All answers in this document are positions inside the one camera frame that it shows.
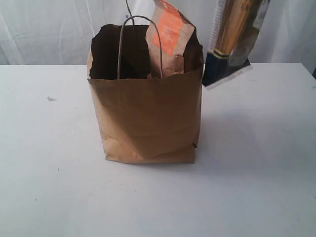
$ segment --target orange label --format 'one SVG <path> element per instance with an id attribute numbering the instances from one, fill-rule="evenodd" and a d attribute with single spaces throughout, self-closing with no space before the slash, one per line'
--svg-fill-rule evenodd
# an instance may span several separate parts
<path id="1" fill-rule="evenodd" d="M 160 34 L 162 50 L 171 56 L 184 23 L 182 22 L 180 13 L 173 5 L 166 1 L 162 1 L 162 4 L 164 9 L 157 28 Z M 154 34 L 153 43 L 159 47 L 157 32 Z"/>

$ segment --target white table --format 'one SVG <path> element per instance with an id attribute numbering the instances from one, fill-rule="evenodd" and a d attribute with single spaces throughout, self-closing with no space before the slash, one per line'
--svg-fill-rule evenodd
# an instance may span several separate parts
<path id="1" fill-rule="evenodd" d="M 1 237 L 315 237 L 316 80 L 203 90 L 196 164 L 104 160 L 84 65 L 0 66 Z"/>

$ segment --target package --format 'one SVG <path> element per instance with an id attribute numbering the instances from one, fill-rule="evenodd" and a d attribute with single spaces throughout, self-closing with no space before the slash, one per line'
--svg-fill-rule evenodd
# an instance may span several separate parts
<path id="1" fill-rule="evenodd" d="M 156 8 L 152 21 L 160 32 L 163 76 L 197 70 L 203 59 L 202 46 L 198 42 L 195 26 L 167 1 L 154 1 Z M 151 76 L 157 77 L 160 64 L 159 41 L 152 23 L 147 30 L 146 41 L 149 47 Z"/>
<path id="2" fill-rule="evenodd" d="M 145 25 L 106 25 L 92 40 L 88 81 L 106 159 L 193 163 L 200 130 L 203 63 L 198 59 L 188 65 L 195 70 L 184 74 L 147 79 L 151 73 L 147 29 Z M 193 54 L 201 56 L 197 44 L 199 51 Z"/>
<path id="3" fill-rule="evenodd" d="M 242 73 L 270 0 L 217 0 L 203 85 L 214 88 Z"/>

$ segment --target white curtain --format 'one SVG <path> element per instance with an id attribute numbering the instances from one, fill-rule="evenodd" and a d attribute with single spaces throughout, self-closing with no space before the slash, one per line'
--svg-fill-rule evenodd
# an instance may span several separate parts
<path id="1" fill-rule="evenodd" d="M 169 2 L 196 25 L 206 50 L 216 0 Z M 133 14 L 152 16 L 153 0 L 129 4 Z M 85 64 L 93 35 L 127 15 L 125 0 L 0 0 L 0 64 Z M 302 62 L 313 72 L 315 35 L 316 0 L 271 0 L 250 61 Z"/>

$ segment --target white backdrop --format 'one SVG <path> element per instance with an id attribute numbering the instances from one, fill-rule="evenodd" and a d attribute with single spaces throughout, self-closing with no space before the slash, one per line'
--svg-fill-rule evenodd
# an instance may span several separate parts
<path id="1" fill-rule="evenodd" d="M 196 25 L 206 51 L 216 0 L 169 2 Z M 129 4 L 152 16 L 153 0 Z M 85 64 L 93 34 L 126 15 L 125 0 L 0 0 L 0 64 Z M 316 0 L 271 0 L 250 61 L 302 62 L 312 72 L 315 36 Z"/>

